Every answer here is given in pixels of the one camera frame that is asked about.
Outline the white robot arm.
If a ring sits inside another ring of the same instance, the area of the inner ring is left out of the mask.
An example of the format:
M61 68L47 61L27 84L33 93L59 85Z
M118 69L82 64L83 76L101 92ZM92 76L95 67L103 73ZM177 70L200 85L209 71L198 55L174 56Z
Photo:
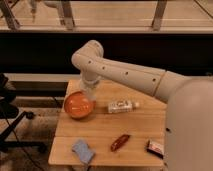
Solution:
M167 104L165 171L213 171L213 80L108 60L96 40L78 49L71 61L85 88L104 77Z

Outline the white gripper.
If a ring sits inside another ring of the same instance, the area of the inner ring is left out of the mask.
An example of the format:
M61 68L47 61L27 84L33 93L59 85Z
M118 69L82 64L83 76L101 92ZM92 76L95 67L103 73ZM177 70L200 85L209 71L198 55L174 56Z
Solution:
M88 100L90 100L90 101L96 100L95 93L92 88L89 88L83 82L79 83L79 87L80 87L80 90L83 92L83 94L87 97Z

